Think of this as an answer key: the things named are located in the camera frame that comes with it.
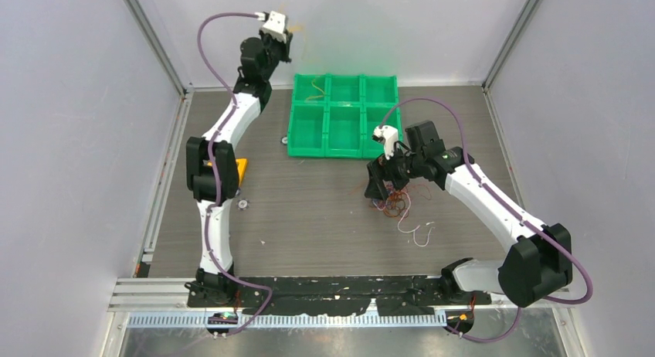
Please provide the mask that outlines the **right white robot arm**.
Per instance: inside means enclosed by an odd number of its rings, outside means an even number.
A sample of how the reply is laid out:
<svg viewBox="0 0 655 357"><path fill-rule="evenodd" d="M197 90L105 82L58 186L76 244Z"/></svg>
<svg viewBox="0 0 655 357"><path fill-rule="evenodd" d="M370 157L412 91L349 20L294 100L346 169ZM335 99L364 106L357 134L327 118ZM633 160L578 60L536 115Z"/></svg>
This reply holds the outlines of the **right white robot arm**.
<svg viewBox="0 0 655 357"><path fill-rule="evenodd" d="M460 303L471 292L503 294L526 308L569 285L573 264L568 230L548 226L512 201L483 173L461 147L446 148L432 121L406 128L402 143L397 128L374 128L372 140L383 152L367 164L365 198L385 201L412 179L425 179L461 201L503 247L503 260L464 258L441 270L441 293Z"/></svg>

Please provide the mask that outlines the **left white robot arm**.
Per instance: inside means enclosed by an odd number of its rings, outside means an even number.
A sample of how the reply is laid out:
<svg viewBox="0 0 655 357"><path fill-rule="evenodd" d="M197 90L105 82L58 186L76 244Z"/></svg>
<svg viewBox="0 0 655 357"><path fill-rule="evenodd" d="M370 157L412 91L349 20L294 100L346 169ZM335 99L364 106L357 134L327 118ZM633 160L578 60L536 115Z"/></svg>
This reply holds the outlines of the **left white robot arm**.
<svg viewBox="0 0 655 357"><path fill-rule="evenodd" d="M261 32L243 40L228 107L209 131L186 142L186 183L202 222L201 263L195 279L185 284L191 307L233 305L242 287L229 244L230 209L239 190L235 148L269 101L274 70L291 61L293 36L289 31L280 37Z"/></svg>

